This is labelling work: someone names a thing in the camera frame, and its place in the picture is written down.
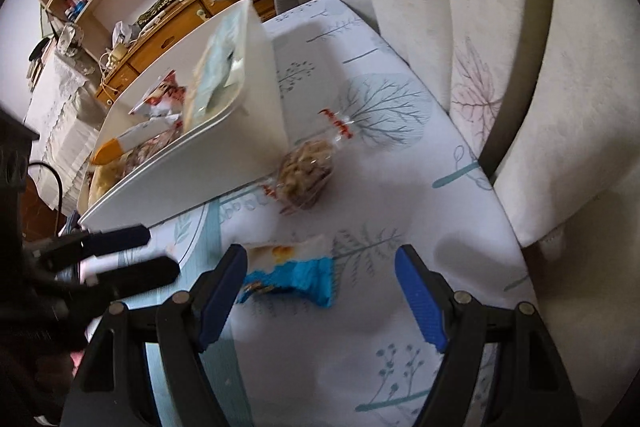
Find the tablecloth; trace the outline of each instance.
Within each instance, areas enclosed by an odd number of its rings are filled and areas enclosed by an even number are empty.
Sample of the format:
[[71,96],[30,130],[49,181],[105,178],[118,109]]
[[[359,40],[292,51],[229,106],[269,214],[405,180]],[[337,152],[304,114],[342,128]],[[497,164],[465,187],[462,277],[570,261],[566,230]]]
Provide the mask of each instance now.
[[[340,150],[314,208],[292,215],[258,185],[152,230],[148,247],[89,261],[85,273],[167,251],[182,273],[171,288],[131,299],[159,303],[188,289],[231,243],[322,234],[335,260],[335,304],[264,296],[233,307],[202,360],[233,426],[409,426],[441,357],[426,344],[394,274],[412,243],[453,289],[512,307],[534,301],[510,224],[468,145],[393,49],[339,0],[314,0],[265,23],[273,41],[292,143],[325,126],[318,111],[348,114],[356,137]],[[180,425],[149,346],[164,425]],[[484,352],[467,422],[479,422],[494,346]]]
[[[92,153],[107,108],[94,98],[99,76],[89,78],[54,51],[36,85],[24,123],[40,134],[31,147],[30,161],[44,161],[62,179],[63,214],[76,209],[87,158]],[[41,168],[30,169],[38,195],[58,207],[58,184]]]

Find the blue gripper pad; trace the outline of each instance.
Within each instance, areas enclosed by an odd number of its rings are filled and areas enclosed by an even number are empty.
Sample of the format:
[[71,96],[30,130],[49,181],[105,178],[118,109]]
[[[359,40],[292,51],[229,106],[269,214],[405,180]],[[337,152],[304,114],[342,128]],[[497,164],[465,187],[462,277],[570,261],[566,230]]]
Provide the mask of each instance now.
[[236,302],[238,290],[246,276],[246,250],[239,245],[231,245],[229,248],[238,248],[238,253],[226,269],[218,286],[212,291],[200,314],[201,326],[198,343],[202,350],[219,339],[222,328],[225,327],[226,318]]
[[420,274],[402,247],[396,251],[396,278],[409,304],[424,340],[433,344],[439,353],[447,349],[442,310],[434,301]]

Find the pink leaf print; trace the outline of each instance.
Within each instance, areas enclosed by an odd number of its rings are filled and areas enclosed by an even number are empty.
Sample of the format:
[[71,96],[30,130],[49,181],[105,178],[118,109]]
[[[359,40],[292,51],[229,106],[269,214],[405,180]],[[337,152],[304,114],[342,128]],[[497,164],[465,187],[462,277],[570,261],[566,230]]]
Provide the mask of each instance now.
[[489,131],[494,126],[502,98],[495,98],[494,78],[471,39],[465,39],[466,54],[456,48],[456,70],[462,82],[451,90],[451,108],[469,123],[474,152],[484,147]]

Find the plastic bag of nuts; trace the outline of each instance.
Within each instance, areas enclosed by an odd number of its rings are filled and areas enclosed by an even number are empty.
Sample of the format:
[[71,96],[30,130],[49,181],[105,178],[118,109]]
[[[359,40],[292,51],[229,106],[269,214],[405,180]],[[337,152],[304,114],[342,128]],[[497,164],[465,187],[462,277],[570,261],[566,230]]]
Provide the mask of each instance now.
[[274,182],[265,193],[286,205],[283,212],[311,208],[334,171],[335,153],[353,137],[348,119],[329,109],[320,111],[331,123],[329,131],[314,136],[284,156]]

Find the drawer handle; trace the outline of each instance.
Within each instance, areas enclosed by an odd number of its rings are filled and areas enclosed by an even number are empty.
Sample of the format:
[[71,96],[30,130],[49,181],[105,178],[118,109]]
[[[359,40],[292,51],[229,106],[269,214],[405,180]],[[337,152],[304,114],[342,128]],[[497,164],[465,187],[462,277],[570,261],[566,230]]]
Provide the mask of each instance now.
[[167,49],[171,44],[173,44],[175,41],[175,37],[169,37],[167,40],[165,40],[162,43],[162,46],[160,46],[161,49],[165,50]]
[[209,18],[209,14],[207,12],[205,12],[202,8],[200,8],[197,12],[196,15],[198,17],[200,17],[203,21],[207,20]]

